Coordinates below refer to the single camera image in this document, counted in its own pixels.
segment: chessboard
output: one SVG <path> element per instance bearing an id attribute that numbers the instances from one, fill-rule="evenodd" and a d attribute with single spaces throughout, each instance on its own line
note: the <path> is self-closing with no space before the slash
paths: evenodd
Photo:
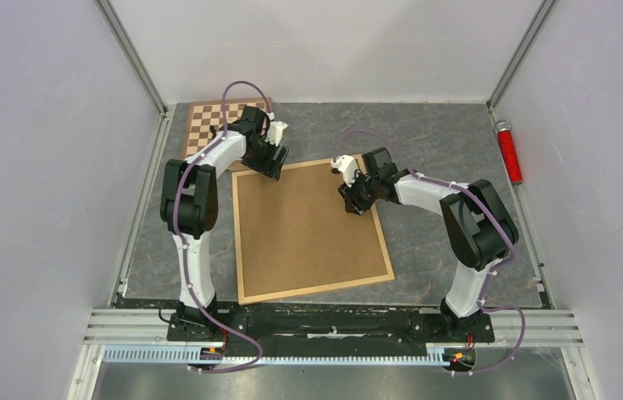
<path id="1" fill-rule="evenodd" d="M 272 104 L 272 99 L 269 97 L 267 99 Z M 265 101 L 262 97 L 228 100 L 226 105 L 228 106 L 228 123 L 236 121 L 241 116 L 245 106 L 254 106 L 265 110 Z M 211 127 L 218 131 L 222 126 L 223 117 L 220 100 L 191 103 L 189 106 L 187 133 L 184 135 L 182 158 L 187 158 L 200 152 L 213 139 L 214 135 L 211 133 Z M 240 160 L 228 168 L 231 171 L 240 171 L 242 169 L 247 168 L 240 164 Z"/>

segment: gray floor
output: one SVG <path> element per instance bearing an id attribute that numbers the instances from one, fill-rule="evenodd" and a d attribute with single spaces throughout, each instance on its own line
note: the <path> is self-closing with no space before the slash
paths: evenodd
<path id="1" fill-rule="evenodd" d="M 500 150 L 486 106 L 470 104 L 280 103 L 277 119 L 289 124 L 284 143 L 287 163 L 330 158 L 341 132 L 363 128 L 390 138 L 426 175 L 457 182 L 488 179 L 495 185 L 516 223 Z M 162 156 L 162 165 L 179 158 L 188 104 L 178 104 Z M 350 137 L 342 153 L 356 154 L 381 146 L 373 137 Z M 179 270 L 171 235 L 159 218 L 162 169 L 147 205 L 137 239 L 126 298 L 177 298 Z M 219 300 L 237 300 L 233 243 L 231 176 L 218 182 L 219 217 L 212 231 L 211 268 Z M 413 207 L 378 202 L 383 232 L 396 279 L 286 301 L 437 305 L 451 287 L 456 260 L 441 217 Z M 516 262 L 501 270 L 488 292 L 489 304 L 541 305 L 526 245 L 519 242 Z"/>
<path id="2" fill-rule="evenodd" d="M 505 350 L 479 349 L 478 366 Z M 222 375 L 197 375 L 183 365 L 105 363 L 94 399 L 574 399 L 560 349 L 521 349 L 493 372 L 450 377 L 439 367 L 260 366 Z"/>

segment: white wall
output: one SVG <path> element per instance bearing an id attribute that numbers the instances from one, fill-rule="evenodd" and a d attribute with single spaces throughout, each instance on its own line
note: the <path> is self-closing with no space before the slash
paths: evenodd
<path id="1" fill-rule="evenodd" d="M 92 1 L 0 2 L 0 398 L 66 396 L 156 127 Z"/>
<path id="2" fill-rule="evenodd" d="M 497 111 L 601 394 L 623 399 L 623 2 L 558 2 Z"/>
<path id="3" fill-rule="evenodd" d="M 237 79 L 286 102 L 465 102 L 491 95 L 540 0 L 112 2 L 167 103 Z"/>

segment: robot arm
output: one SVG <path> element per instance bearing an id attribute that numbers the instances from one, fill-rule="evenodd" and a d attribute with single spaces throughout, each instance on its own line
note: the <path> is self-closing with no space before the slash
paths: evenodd
<path id="1" fill-rule="evenodd" d="M 164 171 L 160 217 L 167 223 L 179 254 L 179 269 L 182 287 L 176 315 L 178 321 L 203 325 L 205 320 L 198 314 L 196 302 L 188 285 L 201 304 L 213 310 L 215 290 L 211 282 L 209 262 L 210 231 L 218 218 L 217 179 L 236 159 L 242 164 L 270 178 L 279 180 L 282 164 L 287 158 L 288 148 L 280 146 L 284 122 L 271 121 L 273 117 L 256 107 L 244 107 L 239 120 L 228 125 L 227 135 L 219 132 L 199 153 L 186 160 L 170 160 Z M 267 121 L 267 130 L 263 125 Z M 194 193 L 182 194 L 178 215 L 174 216 L 174 201 L 177 188 L 189 164 L 196 166 L 189 173 L 184 188 L 193 185 Z M 175 234 L 174 218 L 186 241 Z M 183 251 L 187 253 L 187 271 L 184 271 Z"/>
<path id="2" fill-rule="evenodd" d="M 338 188 L 349 213 L 363 214 L 377 199 L 412 205 L 442 215 L 451 249 L 459 259 L 451 290 L 442 300 L 441 311 L 455 323 L 480 313 L 478 300 L 483 282 L 492 265 L 507 255 L 505 243 L 487 218 L 475 220 L 481 210 L 466 195 L 398 171 L 384 147 L 363 154 L 367 173 L 356 160 L 340 156 L 331 170 L 343 176 Z M 508 238 L 517 242 L 518 232 L 503 202 L 490 182 L 458 184 L 475 194 L 500 223 Z"/>

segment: cork board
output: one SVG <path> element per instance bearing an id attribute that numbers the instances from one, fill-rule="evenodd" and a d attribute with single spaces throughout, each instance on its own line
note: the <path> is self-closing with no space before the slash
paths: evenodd
<path id="1" fill-rule="evenodd" d="M 330 161 L 232 174 L 240 304 L 395 279 L 375 206 L 346 212 Z"/>

